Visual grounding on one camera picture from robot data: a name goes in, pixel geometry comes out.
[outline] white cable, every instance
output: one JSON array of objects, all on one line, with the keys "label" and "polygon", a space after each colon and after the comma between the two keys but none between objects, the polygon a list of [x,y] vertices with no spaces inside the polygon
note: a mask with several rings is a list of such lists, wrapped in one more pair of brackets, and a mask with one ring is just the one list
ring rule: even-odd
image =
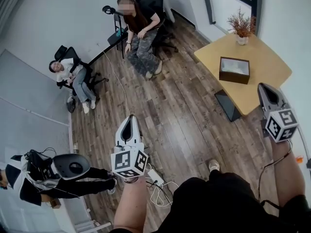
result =
[{"label": "white cable", "polygon": [[167,183],[163,184],[163,186],[168,185],[169,183],[173,183],[173,184],[177,185],[175,182],[170,181],[170,182],[167,182]]},{"label": "white cable", "polygon": [[115,76],[117,77],[117,79],[118,79],[120,85],[122,86],[122,89],[123,89],[123,92],[124,92],[124,96],[125,96],[125,109],[126,109],[126,117],[127,117],[127,99],[126,99],[126,92],[125,92],[125,90],[124,90],[124,87],[123,87],[123,85],[122,85],[120,79],[118,78],[118,76],[117,76],[117,74],[116,74],[116,72],[115,72],[115,70],[114,70],[114,68],[113,68],[113,65],[112,65],[110,59],[108,58],[107,54],[106,54],[104,51],[103,51],[103,53],[106,55],[108,61],[110,62],[111,69],[112,69],[113,73],[115,74]]},{"label": "white cable", "polygon": [[[179,187],[179,185],[177,185],[175,182],[173,182],[173,181],[170,181],[170,182],[167,182],[167,183],[165,183],[165,184],[162,184],[161,185],[161,189],[163,189],[163,187],[165,186],[165,185],[168,185],[168,184],[170,184],[170,183],[173,183],[173,184],[175,184],[177,187]],[[160,197],[160,192],[162,191],[159,187],[155,187],[155,189],[154,189],[154,191],[153,191],[153,193],[152,193],[152,195],[150,196],[150,201],[153,203],[153,204],[155,204],[156,206],[158,206],[158,207],[166,207],[166,206],[168,206],[168,205],[172,205],[173,204],[173,201],[170,201],[169,200],[169,198],[168,197],[166,197],[165,196],[165,198],[167,199],[167,201],[169,202],[168,204],[166,204],[166,205],[164,205],[164,201],[163,201],[163,199]],[[157,191],[157,197],[156,197],[156,200],[155,200],[155,202],[152,200],[152,197],[154,196],[154,194],[155,194],[155,192]]]},{"label": "white cable", "polygon": [[146,168],[146,170],[147,170],[147,171],[150,171],[150,170],[152,169],[152,166],[151,166],[151,164],[150,164],[150,163],[147,163],[147,165],[149,165],[149,166],[150,166],[150,169],[147,169],[147,168]]}]

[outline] white sneaker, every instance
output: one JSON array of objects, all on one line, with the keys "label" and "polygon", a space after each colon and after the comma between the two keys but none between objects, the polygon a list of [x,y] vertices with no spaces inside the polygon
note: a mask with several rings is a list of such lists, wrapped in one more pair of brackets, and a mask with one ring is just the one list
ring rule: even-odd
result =
[{"label": "white sneaker", "polygon": [[160,64],[157,68],[157,70],[155,70],[155,75],[159,74],[161,71],[162,71],[162,64],[163,64],[163,61],[160,60]]},{"label": "white sneaker", "polygon": [[212,170],[220,170],[220,165],[218,163],[218,161],[216,160],[211,160],[209,163],[208,163],[208,168],[209,168],[209,172],[211,172]]},{"label": "white sneaker", "polygon": [[117,186],[117,183],[118,183],[117,179],[113,179],[113,180],[115,181],[115,186],[111,190],[107,190],[108,194],[110,194],[110,195],[115,193],[116,186]]},{"label": "white sneaker", "polygon": [[87,114],[89,112],[88,102],[82,103],[84,113]]},{"label": "white sneaker", "polygon": [[151,79],[152,78],[152,74],[150,73],[150,72],[147,72],[146,73],[146,78],[149,80],[149,79]]},{"label": "white sneaker", "polygon": [[91,101],[91,109],[94,110],[96,107],[96,100]]}]

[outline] black office chair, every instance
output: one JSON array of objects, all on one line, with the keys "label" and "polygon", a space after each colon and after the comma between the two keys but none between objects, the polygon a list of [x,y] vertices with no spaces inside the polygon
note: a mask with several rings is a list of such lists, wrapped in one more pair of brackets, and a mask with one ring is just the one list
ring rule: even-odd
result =
[{"label": "black office chair", "polygon": [[163,10],[163,0],[135,0],[140,6],[149,6],[152,8],[160,17],[161,21],[157,25],[158,33],[152,42],[152,47],[154,48],[154,53],[158,47],[168,47],[173,48],[175,52],[178,52],[178,48],[172,44],[164,42],[167,38],[173,37],[172,33],[169,33],[164,25],[165,22],[165,12]]},{"label": "black office chair", "polygon": [[117,50],[119,50],[118,49],[118,44],[121,42],[122,58],[124,58],[124,54],[123,54],[123,40],[126,39],[127,36],[128,36],[128,33],[127,33],[128,28],[126,27],[124,29],[124,32],[122,32],[121,17],[119,15],[117,15],[117,14],[114,14],[113,15],[113,19],[114,19],[114,22],[115,22],[115,31],[116,32],[108,38],[108,42],[109,42],[109,44],[111,46],[117,45]]},{"label": "black office chair", "polygon": [[[61,45],[61,47],[57,50],[56,54],[54,55],[54,58],[56,61],[62,61],[64,59],[79,59],[80,60],[80,63],[83,63],[81,61],[81,59],[78,57],[76,51],[73,49],[73,47],[70,47],[70,48],[66,48],[64,47],[63,45]],[[95,91],[95,86],[102,82],[102,81],[109,81],[109,79],[106,79],[106,78],[103,78],[101,80],[96,80],[96,77],[97,76],[100,76],[101,74],[99,72],[95,73],[94,76],[92,76],[92,69],[90,67],[86,67],[86,76],[84,78],[84,82],[87,84],[88,88],[94,92],[94,95],[97,97],[97,99],[99,99],[99,97],[97,96],[97,93]],[[63,85],[69,89],[72,89],[72,94],[74,96],[76,96],[76,92],[74,91],[73,87],[72,87],[72,84],[70,85]]]}]

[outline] sneaker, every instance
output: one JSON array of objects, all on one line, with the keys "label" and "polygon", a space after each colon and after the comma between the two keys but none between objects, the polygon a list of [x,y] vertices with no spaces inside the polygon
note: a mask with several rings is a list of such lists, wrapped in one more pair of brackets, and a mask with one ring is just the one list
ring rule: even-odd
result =
[{"label": "sneaker", "polygon": [[152,78],[152,74],[150,73],[150,72],[147,72],[146,73],[146,78],[149,80],[149,79],[151,79]]},{"label": "sneaker", "polygon": [[157,70],[155,70],[155,75],[159,74],[161,71],[162,71],[162,64],[163,64],[163,61],[160,60],[160,64],[157,68]]},{"label": "sneaker", "polygon": [[211,172],[212,170],[220,171],[220,165],[219,165],[218,161],[216,161],[216,160],[211,160],[208,163],[208,168],[209,168],[209,172]]},{"label": "sneaker", "polygon": [[110,195],[112,195],[112,194],[115,193],[115,191],[116,191],[116,186],[117,186],[117,183],[118,183],[117,179],[113,179],[113,180],[115,181],[115,186],[114,186],[112,189],[107,190],[108,194],[110,194]]},{"label": "sneaker", "polygon": [[87,114],[89,112],[88,102],[82,103],[84,113]]},{"label": "sneaker", "polygon": [[91,109],[94,110],[96,107],[96,100],[91,101]]},{"label": "sneaker", "polygon": [[107,172],[107,179],[110,180],[110,179],[116,179],[117,177],[115,176],[115,174],[110,171],[110,172]]}]

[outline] seated woman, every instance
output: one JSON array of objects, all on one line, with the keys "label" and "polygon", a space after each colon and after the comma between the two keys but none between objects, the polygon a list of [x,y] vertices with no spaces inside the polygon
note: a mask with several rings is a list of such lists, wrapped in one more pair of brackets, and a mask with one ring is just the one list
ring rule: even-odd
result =
[{"label": "seated woman", "polygon": [[84,82],[86,76],[86,63],[81,62],[83,65],[79,65],[79,59],[64,59],[61,62],[51,61],[49,64],[49,70],[57,74],[57,86],[70,85],[74,88],[79,100],[81,101],[84,109],[84,113],[89,112],[87,99],[91,100],[91,108],[95,109],[96,96],[88,88]]},{"label": "seated woman", "polygon": [[125,54],[129,51],[127,58],[137,72],[151,79],[162,70],[162,61],[153,55],[151,47],[160,18],[150,7],[139,7],[135,0],[118,0],[117,3],[129,28]]}]

